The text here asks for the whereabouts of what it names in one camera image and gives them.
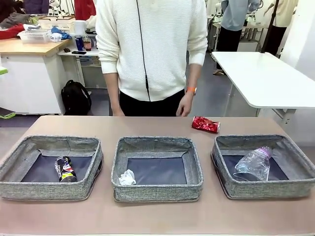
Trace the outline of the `person's left hand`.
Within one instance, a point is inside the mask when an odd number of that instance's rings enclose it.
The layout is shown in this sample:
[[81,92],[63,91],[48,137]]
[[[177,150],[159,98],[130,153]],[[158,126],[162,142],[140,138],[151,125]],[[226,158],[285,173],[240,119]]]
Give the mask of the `person's left hand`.
[[187,117],[190,114],[193,98],[194,98],[193,92],[188,91],[185,93],[185,95],[183,96],[179,103],[176,116]]

